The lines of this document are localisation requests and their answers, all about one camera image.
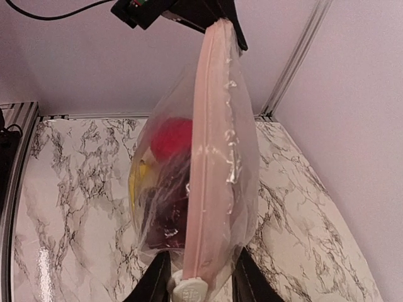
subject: black clamp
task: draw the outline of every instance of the black clamp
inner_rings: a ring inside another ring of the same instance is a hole
[[[118,0],[111,12],[131,28],[146,30],[161,15],[201,33],[225,18],[234,25],[241,50],[247,50],[234,0]]]

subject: black holder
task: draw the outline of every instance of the black holder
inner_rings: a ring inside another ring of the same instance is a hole
[[[170,277],[169,252],[162,252],[154,258],[124,302],[169,302],[167,287]],[[234,302],[284,302],[245,248],[232,274],[232,299]]]
[[[241,50],[247,50],[234,0],[118,0],[111,12],[131,28],[139,25],[143,30],[160,15],[201,33],[225,18],[234,25]]]

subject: black device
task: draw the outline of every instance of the black device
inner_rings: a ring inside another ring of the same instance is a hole
[[[9,131],[5,128],[3,112],[0,109],[0,214],[3,212],[7,185],[21,135],[20,128],[19,131]]]
[[[210,25],[225,18],[234,25],[241,50],[247,50],[234,0],[118,0],[111,12],[131,28],[139,25],[143,30],[163,16],[205,33]]]

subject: black cable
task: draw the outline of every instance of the black cable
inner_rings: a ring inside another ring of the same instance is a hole
[[[11,0],[6,0],[7,4],[11,6],[11,8],[17,12],[19,12],[20,14],[23,14],[24,16],[27,16],[31,19],[36,19],[36,20],[41,20],[41,21],[54,21],[54,20],[60,20],[60,19],[64,19],[70,16],[73,16],[75,14],[81,13],[82,11],[85,11],[87,9],[93,8],[94,6],[98,6],[100,4],[104,4],[107,2],[111,2],[113,0],[101,0],[98,2],[95,2],[93,4],[87,5],[83,8],[79,8],[76,11],[72,11],[71,13],[68,14],[62,14],[60,16],[54,16],[54,17],[43,17],[43,16],[37,16],[35,14],[31,14],[27,11],[24,11],[23,9],[19,8],[17,5],[15,5]]]

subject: metal frame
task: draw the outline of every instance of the metal frame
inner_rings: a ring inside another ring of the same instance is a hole
[[[29,148],[33,140],[33,131],[39,122],[38,104],[22,103],[4,109],[14,109],[12,123],[17,123],[23,130],[23,136],[18,146],[16,157],[11,168],[11,175],[7,186],[4,208],[0,217],[0,301],[12,302],[13,281],[11,268],[13,267],[14,227],[20,203],[21,184],[29,157]]]
[[[288,87],[290,87],[295,74],[304,61],[304,58],[307,55],[332,2],[333,0],[317,1],[280,78],[277,80],[275,88],[271,92],[267,103],[263,106],[261,115],[273,117],[275,110],[283,99],[283,96]]]

